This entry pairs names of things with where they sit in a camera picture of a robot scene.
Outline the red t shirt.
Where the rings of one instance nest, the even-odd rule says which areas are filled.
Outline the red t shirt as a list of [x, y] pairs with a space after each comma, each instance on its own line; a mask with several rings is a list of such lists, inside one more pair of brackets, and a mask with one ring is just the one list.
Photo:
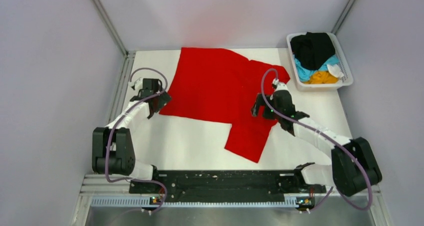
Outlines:
[[182, 48], [168, 90], [171, 101], [160, 113], [231, 124], [226, 150], [257, 163], [276, 121], [253, 117], [251, 108], [261, 92], [273, 92], [275, 78], [290, 80], [284, 67], [230, 50]]

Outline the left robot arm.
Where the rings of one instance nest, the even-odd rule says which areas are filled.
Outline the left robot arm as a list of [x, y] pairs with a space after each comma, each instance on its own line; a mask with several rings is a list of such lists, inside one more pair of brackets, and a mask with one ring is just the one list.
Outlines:
[[95, 173], [120, 174], [141, 180], [147, 192], [158, 190], [161, 183], [154, 175], [157, 168], [135, 156], [135, 132], [171, 100], [167, 85], [167, 81], [152, 78], [139, 78], [130, 83], [137, 94], [124, 111], [108, 125], [93, 131], [91, 165]]

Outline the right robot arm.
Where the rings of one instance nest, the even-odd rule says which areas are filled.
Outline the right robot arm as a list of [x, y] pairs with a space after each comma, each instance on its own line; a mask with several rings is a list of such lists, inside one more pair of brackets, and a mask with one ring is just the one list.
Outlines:
[[296, 190], [306, 192], [319, 184], [352, 196], [382, 181], [380, 167], [365, 138], [351, 139], [316, 123], [305, 112], [296, 110], [288, 90], [277, 90], [271, 95], [259, 93], [251, 108], [253, 117], [259, 115], [260, 108], [264, 119], [277, 121], [284, 131], [314, 146], [331, 160], [329, 165], [310, 162], [298, 166], [298, 175], [293, 178]]

